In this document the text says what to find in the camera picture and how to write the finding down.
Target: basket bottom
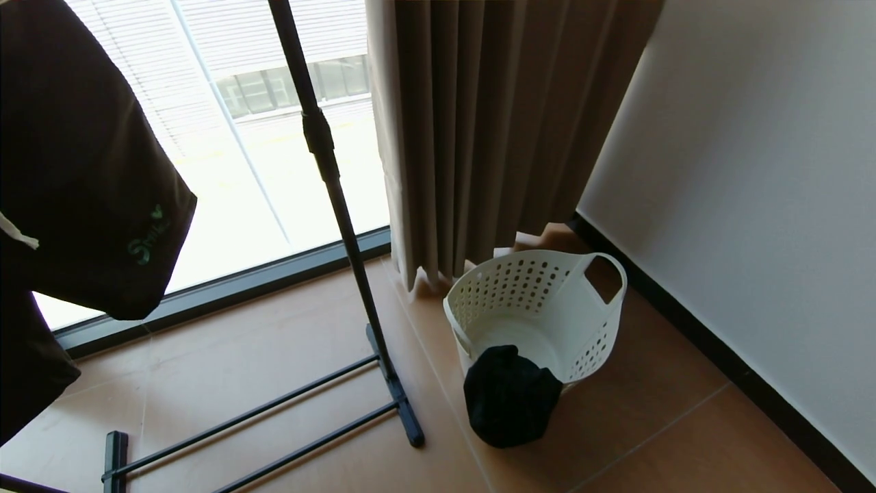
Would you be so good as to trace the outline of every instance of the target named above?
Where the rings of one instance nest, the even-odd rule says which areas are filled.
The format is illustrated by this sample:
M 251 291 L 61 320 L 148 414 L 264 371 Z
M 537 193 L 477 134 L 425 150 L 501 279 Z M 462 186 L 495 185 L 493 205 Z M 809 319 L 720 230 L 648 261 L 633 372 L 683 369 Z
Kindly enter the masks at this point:
M 539 368 L 548 368 L 554 376 L 560 372 L 560 359 L 548 338 L 543 334 L 541 320 L 502 314 L 485 314 L 469 325 L 468 335 L 474 346 L 474 356 L 489 347 L 515 345 L 519 354 Z

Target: tile floor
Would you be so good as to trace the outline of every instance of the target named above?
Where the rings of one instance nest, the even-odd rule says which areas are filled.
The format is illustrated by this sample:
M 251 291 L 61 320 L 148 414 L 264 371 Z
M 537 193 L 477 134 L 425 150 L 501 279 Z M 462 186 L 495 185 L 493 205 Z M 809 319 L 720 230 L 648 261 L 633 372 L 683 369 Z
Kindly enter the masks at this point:
M 519 247 L 586 251 L 561 225 Z M 426 446 L 412 449 L 390 414 L 250 491 L 836 491 L 635 291 L 610 359 L 562 398 L 547 435 L 492 449 L 468 427 L 442 293 L 422 282 L 407 293 L 389 258 L 367 270 Z M 171 445 L 364 357 L 364 321 L 344 271 L 81 361 L 80 381 L 0 451 L 0 470 L 100 491 L 107 432 L 130 434 L 133 459 Z M 129 491 L 212 491 L 388 399 L 378 371 L 366 369 L 144 471 Z

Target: garment rack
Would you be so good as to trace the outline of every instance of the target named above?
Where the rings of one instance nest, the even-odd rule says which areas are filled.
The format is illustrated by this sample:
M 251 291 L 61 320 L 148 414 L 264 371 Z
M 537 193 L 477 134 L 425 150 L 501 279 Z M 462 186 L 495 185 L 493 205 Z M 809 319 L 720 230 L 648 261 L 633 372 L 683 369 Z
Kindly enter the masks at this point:
M 371 343 L 371 348 L 373 349 L 374 354 L 360 361 L 356 361 L 345 368 L 341 368 L 330 375 L 323 376 L 319 380 L 311 382 L 300 389 L 293 390 L 284 396 L 277 397 L 271 402 L 262 404 L 251 411 L 247 411 L 244 414 L 237 416 L 236 418 L 232 418 L 220 425 L 214 426 L 205 432 L 198 433 L 193 437 L 184 439 L 175 445 L 171 445 L 168 448 L 159 450 L 154 454 L 147 455 L 146 457 L 133 462 L 127 461 L 127 433 L 118 431 L 110 432 L 106 439 L 105 472 L 101 477 L 104 493 L 124 493 L 127 486 L 126 479 L 128 473 L 148 464 L 152 464 L 155 461 L 164 459 L 168 455 L 175 454 L 184 448 L 212 437 L 219 432 L 223 432 L 232 426 L 238 425 L 247 419 L 253 418 L 296 397 L 307 394 L 311 390 L 318 389 L 322 385 L 329 384 L 334 380 L 373 362 L 376 362 L 379 365 L 380 371 L 383 373 L 386 386 L 389 388 L 390 395 L 392 396 L 392 401 L 390 403 L 377 408 L 376 410 L 342 426 L 341 428 L 338 428 L 302 448 L 299 448 L 285 457 L 277 459 L 275 462 L 272 462 L 259 470 L 249 473 L 248 475 L 217 489 L 215 493 L 229 493 L 242 488 L 244 485 L 254 482 L 265 475 L 269 475 L 275 470 L 284 467 L 286 464 L 341 438 L 347 433 L 353 432 L 360 426 L 393 410 L 398 411 L 399 417 L 401 418 L 401 424 L 405 427 L 405 433 L 407 434 L 407 439 L 411 445 L 413 447 L 421 447 L 425 442 L 423 431 L 420 428 L 420 424 L 417 422 L 416 416 L 413 414 L 413 408 L 407 400 L 407 395 L 401 385 L 399 375 L 396 373 L 396 369 L 392 365 L 392 359 L 390 359 L 389 352 L 386 349 L 386 342 L 384 340 L 383 330 L 380 327 L 377 308 L 374 305 L 374 298 L 371 295 L 371 287 L 368 284 L 368 276 L 365 273 L 365 265 L 362 261 L 362 255 L 359 252 L 353 224 L 350 221 L 350 212 L 347 209 L 346 199 L 343 196 L 341 173 L 338 169 L 337 160 L 335 158 L 335 144 L 332 141 L 331 129 L 329 128 L 328 120 L 326 120 L 325 115 L 322 114 L 322 110 L 316 101 L 314 87 L 310 81 L 310 75 L 307 71 L 307 63 L 304 59 L 304 52 L 301 49 L 298 31 L 295 28 L 292 8 L 290 7 L 288 0 L 268 0 L 268 4 L 271 7 L 271 15 L 273 17 L 274 25 L 277 27 L 277 34 L 279 35 L 280 45 L 283 47 L 283 54 L 286 57 L 286 63 L 289 66 L 289 71 L 292 73 L 295 92 L 298 93 L 298 98 L 301 104 L 301 120 L 304 126 L 304 137 L 307 141 L 307 149 L 314 155 L 316 165 L 320 169 L 322 180 L 326 184 L 328 197 L 331 200 L 332 208 L 335 210 L 337 224 L 341 230 L 343 244 L 347 249 L 347 256 L 350 257 L 350 265 L 353 269 L 353 275 L 356 278 L 359 293 L 362 295 L 365 313 L 368 316 L 368 324 L 365 327 L 365 334 Z

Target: curtain fold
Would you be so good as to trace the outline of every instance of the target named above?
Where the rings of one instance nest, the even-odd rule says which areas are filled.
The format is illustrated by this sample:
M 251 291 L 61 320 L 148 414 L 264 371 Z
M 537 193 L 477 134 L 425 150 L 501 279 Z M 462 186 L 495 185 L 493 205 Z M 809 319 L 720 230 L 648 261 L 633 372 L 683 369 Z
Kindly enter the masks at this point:
M 392 257 L 409 289 L 565 221 L 661 0 L 366 0 Z

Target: laundry basket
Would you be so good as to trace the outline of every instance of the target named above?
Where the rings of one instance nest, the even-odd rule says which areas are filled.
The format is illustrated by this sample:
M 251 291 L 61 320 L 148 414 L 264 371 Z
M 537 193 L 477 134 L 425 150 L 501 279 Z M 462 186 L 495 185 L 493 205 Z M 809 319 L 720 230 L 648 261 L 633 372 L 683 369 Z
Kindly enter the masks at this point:
M 608 304 L 584 275 L 597 257 L 620 273 L 620 290 Z M 626 272 L 609 255 L 528 250 L 473 268 L 444 298 L 444 312 L 463 373 L 488 347 L 514 344 L 550 369 L 565 392 L 608 358 L 625 293 Z

